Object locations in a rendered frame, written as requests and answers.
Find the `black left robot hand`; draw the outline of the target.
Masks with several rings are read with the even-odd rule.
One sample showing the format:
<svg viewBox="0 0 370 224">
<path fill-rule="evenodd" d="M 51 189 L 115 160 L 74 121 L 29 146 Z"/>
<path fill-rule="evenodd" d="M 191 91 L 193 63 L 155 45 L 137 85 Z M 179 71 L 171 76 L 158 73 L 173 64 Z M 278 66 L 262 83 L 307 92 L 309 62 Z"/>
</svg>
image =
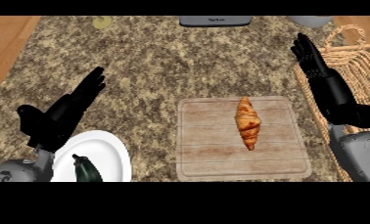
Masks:
<svg viewBox="0 0 370 224">
<path fill-rule="evenodd" d="M 31 105 L 17 107 L 20 131 L 31 137 L 28 146 L 54 153 L 65 145 L 84 112 L 105 87 L 103 68 L 96 67 L 71 94 L 65 94 L 45 112 Z"/>
</svg>

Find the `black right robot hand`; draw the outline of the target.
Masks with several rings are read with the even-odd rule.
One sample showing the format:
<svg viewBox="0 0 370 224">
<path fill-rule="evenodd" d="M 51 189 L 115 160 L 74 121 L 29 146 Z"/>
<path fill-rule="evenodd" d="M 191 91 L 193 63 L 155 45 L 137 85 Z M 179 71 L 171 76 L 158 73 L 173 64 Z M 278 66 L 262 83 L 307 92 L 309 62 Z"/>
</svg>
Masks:
<svg viewBox="0 0 370 224">
<path fill-rule="evenodd" d="M 303 33 L 297 33 L 290 51 L 304 73 L 318 110 L 333 125 L 370 128 L 370 105 L 356 103 L 339 72 L 327 66 L 322 55 Z"/>
</svg>

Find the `golden brown croissant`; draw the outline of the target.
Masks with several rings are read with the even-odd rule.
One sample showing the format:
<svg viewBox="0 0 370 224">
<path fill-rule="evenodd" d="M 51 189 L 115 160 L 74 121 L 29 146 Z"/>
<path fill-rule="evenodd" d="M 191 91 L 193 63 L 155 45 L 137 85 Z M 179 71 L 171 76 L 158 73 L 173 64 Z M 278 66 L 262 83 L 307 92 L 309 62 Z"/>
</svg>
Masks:
<svg viewBox="0 0 370 224">
<path fill-rule="evenodd" d="M 247 150 L 253 151 L 257 142 L 262 119 L 257 116 L 247 96 L 244 96 L 238 102 L 235 123 L 242 143 Z"/>
</svg>

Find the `pale wooden cutting board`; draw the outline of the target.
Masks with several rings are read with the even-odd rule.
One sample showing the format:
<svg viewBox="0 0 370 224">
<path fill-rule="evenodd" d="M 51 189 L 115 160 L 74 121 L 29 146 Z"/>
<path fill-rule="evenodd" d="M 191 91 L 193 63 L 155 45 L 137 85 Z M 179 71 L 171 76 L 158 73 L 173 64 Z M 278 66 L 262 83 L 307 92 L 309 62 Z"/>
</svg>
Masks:
<svg viewBox="0 0 370 224">
<path fill-rule="evenodd" d="M 235 125 L 239 99 L 185 99 L 177 106 L 176 174 L 182 181 L 303 179 L 310 160 L 288 100 L 253 97 L 262 119 L 253 150 Z"/>
</svg>

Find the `white round plate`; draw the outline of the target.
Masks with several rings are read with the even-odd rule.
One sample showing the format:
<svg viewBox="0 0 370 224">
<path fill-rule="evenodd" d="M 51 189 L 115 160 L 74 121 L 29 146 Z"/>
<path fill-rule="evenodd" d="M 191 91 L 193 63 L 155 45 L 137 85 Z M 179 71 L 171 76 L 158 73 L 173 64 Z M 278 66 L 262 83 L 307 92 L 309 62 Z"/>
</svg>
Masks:
<svg viewBox="0 0 370 224">
<path fill-rule="evenodd" d="M 121 140 L 106 131 L 75 135 L 54 153 L 51 182 L 78 182 L 72 155 L 87 157 L 99 172 L 100 182 L 128 182 L 131 162 Z"/>
</svg>

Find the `dark green zucchini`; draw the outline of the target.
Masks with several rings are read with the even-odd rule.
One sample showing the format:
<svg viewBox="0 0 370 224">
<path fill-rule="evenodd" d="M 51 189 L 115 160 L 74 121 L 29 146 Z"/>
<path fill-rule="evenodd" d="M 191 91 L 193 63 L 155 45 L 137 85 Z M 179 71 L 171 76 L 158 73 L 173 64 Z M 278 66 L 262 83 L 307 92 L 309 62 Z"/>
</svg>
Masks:
<svg viewBox="0 0 370 224">
<path fill-rule="evenodd" d="M 87 157 L 72 155 L 78 182 L 100 182 L 102 178 Z"/>
</svg>

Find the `pale grey round container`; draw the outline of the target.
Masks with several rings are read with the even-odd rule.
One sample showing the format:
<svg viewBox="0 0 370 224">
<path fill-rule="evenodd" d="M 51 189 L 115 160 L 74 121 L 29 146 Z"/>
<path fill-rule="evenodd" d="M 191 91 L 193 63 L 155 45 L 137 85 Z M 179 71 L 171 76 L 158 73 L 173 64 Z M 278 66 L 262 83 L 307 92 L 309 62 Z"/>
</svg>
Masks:
<svg viewBox="0 0 370 224">
<path fill-rule="evenodd" d="M 318 28 L 330 22 L 333 17 L 331 16 L 288 16 L 288 19 L 297 24 L 300 24 L 302 26 Z"/>
</svg>

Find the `pale yellow round fruit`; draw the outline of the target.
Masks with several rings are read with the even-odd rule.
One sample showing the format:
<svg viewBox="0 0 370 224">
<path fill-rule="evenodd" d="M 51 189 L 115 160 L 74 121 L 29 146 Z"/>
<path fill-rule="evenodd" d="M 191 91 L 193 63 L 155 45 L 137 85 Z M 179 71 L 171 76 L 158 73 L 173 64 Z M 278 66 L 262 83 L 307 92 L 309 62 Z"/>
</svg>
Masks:
<svg viewBox="0 0 370 224">
<path fill-rule="evenodd" d="M 96 29 L 103 29 L 106 27 L 109 27 L 112 22 L 112 18 L 109 16 L 97 16 L 93 20 L 91 20 L 91 26 Z"/>
</svg>

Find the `grey flat appliance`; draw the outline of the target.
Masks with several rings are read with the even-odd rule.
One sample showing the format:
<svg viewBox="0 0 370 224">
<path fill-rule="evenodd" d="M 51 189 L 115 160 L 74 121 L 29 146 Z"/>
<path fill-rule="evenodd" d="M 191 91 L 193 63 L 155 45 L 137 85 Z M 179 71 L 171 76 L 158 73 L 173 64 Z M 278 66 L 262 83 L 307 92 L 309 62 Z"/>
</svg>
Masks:
<svg viewBox="0 0 370 224">
<path fill-rule="evenodd" d="M 179 24 L 188 27 L 244 26 L 250 23 L 250 16 L 180 16 Z"/>
</svg>

